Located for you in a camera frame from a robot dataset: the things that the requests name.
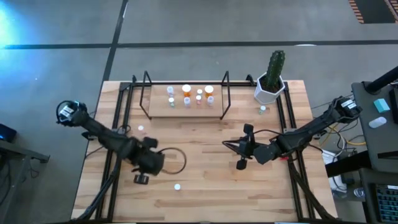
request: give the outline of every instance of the wooden table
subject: wooden table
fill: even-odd
[[[312,120],[310,104],[301,80],[288,81],[297,126]],[[98,103],[96,119],[111,127],[120,82],[105,82]],[[178,147],[188,157],[187,167],[177,175],[160,173],[151,176],[149,185],[133,183],[131,165],[121,168],[114,222],[292,222],[297,221],[287,162],[276,159],[263,166],[255,159],[246,170],[236,170],[240,158],[221,144],[222,140],[243,136],[244,123],[254,130],[280,130],[276,103],[258,114],[259,104],[253,97],[254,87],[231,87],[231,107],[223,120],[219,118],[153,118],[149,120],[139,106],[141,88],[135,87],[129,115],[129,134],[137,138],[150,136],[159,140],[158,149]],[[149,106],[150,88],[144,90],[143,105]],[[274,134],[261,132],[256,140],[267,143]],[[100,146],[89,143],[87,153]],[[78,217],[98,193],[106,150],[85,160],[72,218]],[[165,167],[178,169],[182,163],[177,153],[166,155]],[[309,147],[303,157],[310,188],[330,214],[337,217],[335,204],[323,164],[322,155]],[[181,190],[174,190],[180,184]],[[108,211],[110,190],[103,210]],[[300,191],[303,212],[307,208]]]

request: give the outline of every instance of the gray floor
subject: gray floor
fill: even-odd
[[[0,44],[111,43],[121,0],[14,0],[0,3]],[[120,43],[260,40],[394,39],[394,24],[361,25],[347,0],[130,0]],[[258,77],[272,51],[286,52],[283,78],[305,80],[310,104],[348,95],[350,84],[373,80],[396,66],[397,45],[118,49],[110,80],[218,80]],[[0,50],[0,123],[19,132],[17,143],[50,154],[36,179],[27,178],[10,223],[70,218],[87,141],[80,128],[55,124],[62,100],[94,110],[109,49]],[[326,106],[313,111],[319,115]],[[360,127],[345,133],[361,134]],[[336,139],[325,149],[337,150]],[[359,202],[337,201],[339,217],[364,221]]]

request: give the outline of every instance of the black rubber mat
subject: black rubber mat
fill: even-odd
[[[398,20],[394,9],[396,2],[395,0],[349,0],[356,18],[363,24],[396,23]]]

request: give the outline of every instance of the cactus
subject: cactus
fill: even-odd
[[[285,52],[276,50],[269,59],[267,75],[261,78],[261,88],[269,92],[277,92],[280,88],[279,77],[285,62]]]

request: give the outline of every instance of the hexagonal pot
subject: hexagonal pot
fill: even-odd
[[[282,79],[282,77],[279,77],[280,81],[280,89],[276,93],[271,93],[268,91],[265,91],[261,88],[260,84],[260,78],[263,76],[267,75],[267,73],[262,74],[258,79],[257,79],[257,87],[254,92],[254,98],[261,104],[261,105],[266,105],[269,103],[275,102],[276,98],[282,93],[282,91],[285,89],[285,84]]]

